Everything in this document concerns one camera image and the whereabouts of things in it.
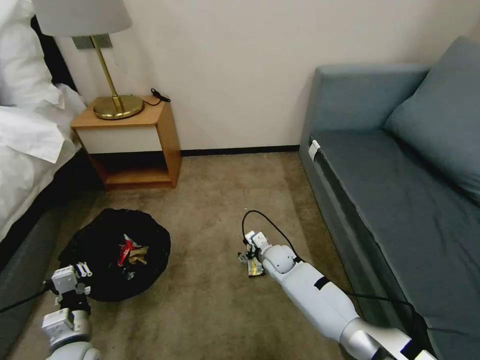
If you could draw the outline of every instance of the white wall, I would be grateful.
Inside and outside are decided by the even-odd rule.
[[[170,96],[183,149],[298,144],[316,66],[431,63],[480,17],[479,0],[124,1],[113,80]],[[107,95],[95,52],[57,42],[79,92]]]

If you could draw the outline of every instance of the lamp shade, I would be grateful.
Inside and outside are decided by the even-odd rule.
[[[42,33],[51,36],[112,34],[132,26],[123,0],[32,0]]]

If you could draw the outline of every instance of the wooden nightstand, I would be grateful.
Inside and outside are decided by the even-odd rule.
[[[155,104],[153,96],[144,98]],[[182,158],[169,102],[138,115],[102,120],[93,105],[71,123],[107,190],[175,187]]]

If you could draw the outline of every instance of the bed frame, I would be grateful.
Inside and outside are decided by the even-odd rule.
[[[35,17],[31,27],[40,39],[52,82],[77,90],[55,40],[41,33]],[[81,191],[100,188],[100,180],[82,150],[57,171],[53,181],[0,242],[0,308],[39,291],[57,243],[63,206]],[[0,360],[7,357],[34,304],[30,301],[0,314]]]

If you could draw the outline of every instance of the white pillow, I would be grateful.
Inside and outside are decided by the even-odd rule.
[[[0,106],[0,145],[55,164],[65,137],[58,125],[18,107]]]
[[[63,107],[40,40],[30,26],[31,0],[0,0],[0,105],[35,109],[42,101]]]

